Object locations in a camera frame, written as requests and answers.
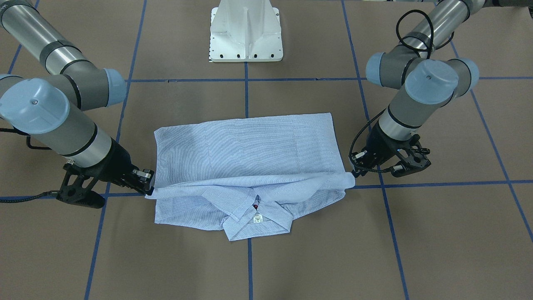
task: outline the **tile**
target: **tile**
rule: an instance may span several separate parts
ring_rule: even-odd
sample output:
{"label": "tile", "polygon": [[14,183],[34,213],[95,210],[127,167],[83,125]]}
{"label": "tile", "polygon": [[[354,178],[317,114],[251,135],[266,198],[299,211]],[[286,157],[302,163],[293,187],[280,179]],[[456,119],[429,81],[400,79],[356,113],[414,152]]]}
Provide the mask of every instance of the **tile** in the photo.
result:
{"label": "tile", "polygon": [[0,298],[83,299],[99,219],[55,199],[0,204]]}
{"label": "tile", "polygon": [[[387,107],[396,94],[396,90],[370,82],[363,82],[363,87],[372,116]],[[438,109],[418,133],[422,146],[431,150],[428,158],[432,165],[400,178],[385,174],[386,184],[505,180],[470,93]],[[384,166],[398,161],[390,159]]]}
{"label": "tile", "polygon": [[533,179],[533,80],[480,80],[475,96],[511,180]]}
{"label": "tile", "polygon": [[480,76],[533,76],[533,26],[527,7],[487,7],[455,32],[461,57],[472,59]]}
{"label": "tile", "polygon": [[533,184],[513,184],[513,188],[531,228],[533,226]]}
{"label": "tile", "polygon": [[[115,137],[120,119],[121,105],[98,108],[86,112],[87,115],[109,136]],[[0,120],[0,127],[12,128]],[[29,196],[61,187],[67,161],[54,151],[32,150],[26,147],[26,138],[13,133],[0,133],[2,159],[0,169],[13,170],[0,176],[0,196]],[[42,146],[32,139],[32,144]],[[106,191],[107,183],[98,182],[93,189],[98,193]]]}
{"label": "tile", "polygon": [[154,224],[155,201],[110,198],[89,299],[248,299],[245,240]]}
{"label": "tile", "polygon": [[507,185],[387,189],[412,299],[532,299],[531,239]]}
{"label": "tile", "polygon": [[0,28],[0,74],[7,74],[19,43],[5,29]]}
{"label": "tile", "polygon": [[242,63],[209,62],[211,9],[219,4],[149,1],[133,78],[243,78]]}
{"label": "tile", "polygon": [[[42,0],[38,10],[97,67],[117,69],[128,78],[142,1]],[[13,73],[28,78],[48,75],[25,49],[21,51]]]}
{"label": "tile", "polygon": [[[374,53],[390,52],[398,44],[396,23],[404,13],[412,9],[430,13],[434,9],[433,3],[416,2],[346,1],[345,7],[361,76],[366,76],[366,64]],[[416,13],[406,17],[400,24],[400,33],[407,34],[422,20],[424,17]],[[449,60],[455,54],[447,45],[431,58]]]}
{"label": "tile", "polygon": [[252,250],[257,300],[404,299],[380,189],[349,190]]}
{"label": "tile", "polygon": [[[250,117],[331,113],[344,167],[352,170],[350,145],[366,123],[357,81],[250,82],[248,103]],[[354,149],[363,146],[360,139]],[[365,176],[356,183],[379,184],[379,179]]]}
{"label": "tile", "polygon": [[[130,153],[133,164],[140,169],[155,170],[155,130],[166,126],[244,118],[244,83],[132,83],[124,115],[120,144]],[[132,190],[112,186],[111,191]]]}
{"label": "tile", "polygon": [[283,60],[249,64],[250,78],[355,77],[340,1],[271,1],[279,9]]}

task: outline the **white mounting bracket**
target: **white mounting bracket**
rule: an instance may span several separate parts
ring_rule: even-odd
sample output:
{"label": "white mounting bracket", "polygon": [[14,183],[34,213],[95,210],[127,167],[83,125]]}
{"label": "white mounting bracket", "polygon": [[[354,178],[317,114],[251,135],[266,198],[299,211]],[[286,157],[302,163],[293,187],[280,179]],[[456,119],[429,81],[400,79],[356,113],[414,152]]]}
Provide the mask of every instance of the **white mounting bracket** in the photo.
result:
{"label": "white mounting bracket", "polygon": [[211,10],[209,61],[280,61],[279,10],[269,0],[221,0]]}

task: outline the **light blue shirt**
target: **light blue shirt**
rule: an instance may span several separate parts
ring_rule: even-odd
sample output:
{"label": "light blue shirt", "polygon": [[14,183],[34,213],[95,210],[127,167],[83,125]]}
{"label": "light blue shirt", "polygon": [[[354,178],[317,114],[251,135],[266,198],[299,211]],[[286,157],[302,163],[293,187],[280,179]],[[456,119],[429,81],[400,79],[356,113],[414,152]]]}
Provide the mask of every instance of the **light blue shirt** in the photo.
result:
{"label": "light blue shirt", "polygon": [[290,232],[354,186],[332,117],[291,115],[160,128],[156,223],[224,229],[230,241]]}

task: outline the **shirt tag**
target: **shirt tag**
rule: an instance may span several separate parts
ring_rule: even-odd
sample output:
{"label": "shirt tag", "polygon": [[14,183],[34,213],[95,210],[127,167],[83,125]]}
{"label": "shirt tag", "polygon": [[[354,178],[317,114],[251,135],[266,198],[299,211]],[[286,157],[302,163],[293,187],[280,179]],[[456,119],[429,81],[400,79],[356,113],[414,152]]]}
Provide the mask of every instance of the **shirt tag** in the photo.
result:
{"label": "shirt tag", "polygon": [[261,222],[263,222],[263,216],[261,214],[255,214],[254,223],[261,223]]}

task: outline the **fabric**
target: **fabric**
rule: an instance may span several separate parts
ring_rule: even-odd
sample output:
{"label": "fabric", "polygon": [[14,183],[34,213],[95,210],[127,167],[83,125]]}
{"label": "fabric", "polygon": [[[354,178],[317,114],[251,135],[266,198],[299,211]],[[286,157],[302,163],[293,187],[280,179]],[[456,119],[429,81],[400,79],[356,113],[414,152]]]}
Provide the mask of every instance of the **fabric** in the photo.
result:
{"label": "fabric", "polygon": [[288,233],[355,185],[329,113],[164,127],[155,137],[155,223],[225,230],[230,241]]}

